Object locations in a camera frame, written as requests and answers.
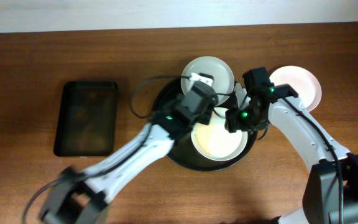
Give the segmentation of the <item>white plate with yellow sauce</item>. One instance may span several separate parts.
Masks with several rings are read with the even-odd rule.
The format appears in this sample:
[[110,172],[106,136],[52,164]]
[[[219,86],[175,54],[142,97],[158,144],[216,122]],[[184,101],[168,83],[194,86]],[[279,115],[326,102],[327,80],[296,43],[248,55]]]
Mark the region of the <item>white plate with yellow sauce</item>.
[[225,129],[224,116],[227,108],[215,107],[218,113],[212,113],[208,125],[196,123],[191,132],[191,141],[195,149],[205,158],[212,161],[228,161],[244,151],[248,140],[247,132],[229,133]]

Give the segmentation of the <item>pinkish white plate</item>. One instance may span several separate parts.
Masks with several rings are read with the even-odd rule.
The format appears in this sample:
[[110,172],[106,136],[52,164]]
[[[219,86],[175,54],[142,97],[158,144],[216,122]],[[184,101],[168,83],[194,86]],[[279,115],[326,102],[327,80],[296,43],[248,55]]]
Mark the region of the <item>pinkish white plate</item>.
[[275,85],[289,84],[298,94],[308,111],[314,110],[322,98],[318,79],[307,69],[293,65],[276,69],[270,76]]

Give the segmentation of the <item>white plate with red sauce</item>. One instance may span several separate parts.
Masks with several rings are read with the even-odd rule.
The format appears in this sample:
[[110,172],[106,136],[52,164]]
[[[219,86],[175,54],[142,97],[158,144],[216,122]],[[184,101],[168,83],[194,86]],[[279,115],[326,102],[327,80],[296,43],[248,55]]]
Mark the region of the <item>white plate with red sauce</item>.
[[192,60],[183,70],[182,75],[189,77],[192,73],[204,73],[214,77],[213,89],[216,93],[230,94],[234,89],[234,75],[229,65],[223,60],[203,56]]

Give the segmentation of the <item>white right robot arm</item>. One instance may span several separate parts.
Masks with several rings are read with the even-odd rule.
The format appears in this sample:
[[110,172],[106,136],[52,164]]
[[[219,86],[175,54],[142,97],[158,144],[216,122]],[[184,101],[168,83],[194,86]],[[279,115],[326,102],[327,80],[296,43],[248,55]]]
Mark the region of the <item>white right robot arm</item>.
[[298,97],[282,97],[274,91],[264,109],[266,114],[254,114],[249,106],[227,110],[225,128],[233,133],[272,124],[290,141],[309,172],[301,208],[272,223],[358,223],[358,154],[333,139]]

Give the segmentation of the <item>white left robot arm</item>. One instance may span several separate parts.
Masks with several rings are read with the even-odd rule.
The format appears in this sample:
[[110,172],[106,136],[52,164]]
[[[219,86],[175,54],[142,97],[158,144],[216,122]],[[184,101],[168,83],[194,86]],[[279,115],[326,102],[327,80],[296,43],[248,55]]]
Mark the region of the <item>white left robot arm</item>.
[[154,112],[143,130],[107,159],[80,173],[66,168],[39,212],[40,221],[105,223],[117,194],[147,166],[165,157],[217,100],[211,85],[195,81],[187,95]]

